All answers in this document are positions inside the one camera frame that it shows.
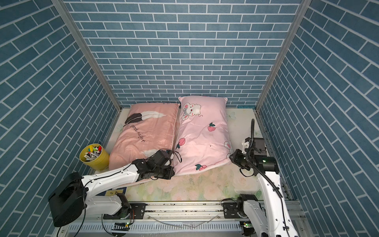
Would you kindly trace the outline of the light pink strawberry pillow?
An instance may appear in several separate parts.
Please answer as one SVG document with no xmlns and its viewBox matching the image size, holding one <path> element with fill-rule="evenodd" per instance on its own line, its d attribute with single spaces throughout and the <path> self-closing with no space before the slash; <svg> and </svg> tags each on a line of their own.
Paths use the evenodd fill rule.
<svg viewBox="0 0 379 237">
<path fill-rule="evenodd" d="M 184 96 L 179 101 L 175 175 L 198 174 L 228 164 L 234 151 L 227 125 L 227 98 Z"/>
</svg>

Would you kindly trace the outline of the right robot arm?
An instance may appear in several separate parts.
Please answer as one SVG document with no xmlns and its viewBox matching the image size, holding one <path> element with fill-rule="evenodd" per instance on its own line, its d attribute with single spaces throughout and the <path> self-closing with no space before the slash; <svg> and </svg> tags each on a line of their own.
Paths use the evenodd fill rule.
<svg viewBox="0 0 379 237">
<path fill-rule="evenodd" d="M 240 195 L 237 208 L 240 215 L 247 217 L 259 237 L 297 237 L 282 193 L 279 167 L 274 157 L 257 155 L 262 150 L 255 146 L 254 138 L 247 138 L 242 150 L 231 156 L 240 171 L 253 171 L 260 186 L 264 207 L 254 195 Z"/>
</svg>

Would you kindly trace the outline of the salmon pink feather pillow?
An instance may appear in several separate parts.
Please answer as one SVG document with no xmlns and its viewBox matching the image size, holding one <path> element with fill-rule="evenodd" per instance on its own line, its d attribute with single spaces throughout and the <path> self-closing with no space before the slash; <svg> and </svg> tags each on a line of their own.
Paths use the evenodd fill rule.
<svg viewBox="0 0 379 237">
<path fill-rule="evenodd" d="M 110 153 L 109 170 L 127 167 L 159 150 L 172 150 L 178 111 L 176 103 L 132 105 Z"/>
</svg>

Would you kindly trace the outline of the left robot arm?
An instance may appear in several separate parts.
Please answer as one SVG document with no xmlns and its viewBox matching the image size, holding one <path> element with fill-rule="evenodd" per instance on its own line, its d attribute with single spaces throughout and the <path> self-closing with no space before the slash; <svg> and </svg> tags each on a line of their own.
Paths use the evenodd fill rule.
<svg viewBox="0 0 379 237">
<path fill-rule="evenodd" d="M 86 214 L 107 214 L 119 217 L 128 214 L 130 206 L 124 194 L 105 198 L 100 193 L 145 179 L 171 179 L 175 172 L 171 165 L 174 152 L 158 150 L 147 159 L 108 172 L 82 176 L 69 174 L 49 195 L 48 203 L 55 227 L 66 226 Z"/>
</svg>

